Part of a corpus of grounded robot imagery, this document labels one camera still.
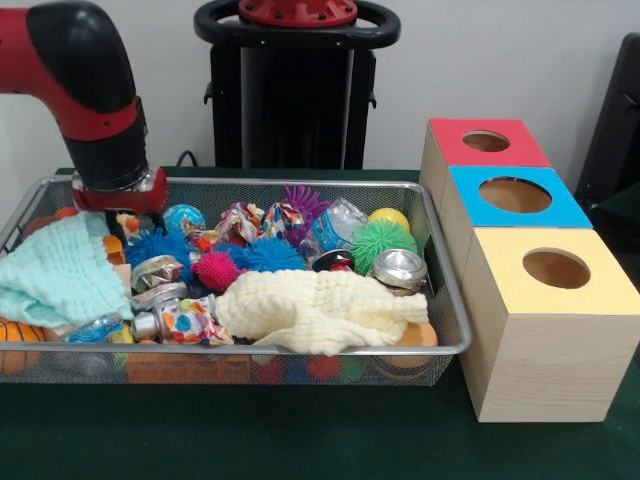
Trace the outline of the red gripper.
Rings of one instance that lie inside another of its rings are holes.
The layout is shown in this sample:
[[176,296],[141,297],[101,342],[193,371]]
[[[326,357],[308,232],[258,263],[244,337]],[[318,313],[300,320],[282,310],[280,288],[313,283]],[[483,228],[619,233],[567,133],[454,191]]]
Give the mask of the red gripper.
[[164,230],[161,213],[168,201],[168,180],[163,168],[150,169],[135,185],[114,191],[96,191],[86,187],[78,173],[72,175],[72,193],[75,206],[80,210],[104,212],[111,235],[120,235],[121,226],[116,211],[136,215],[152,214],[156,229]]

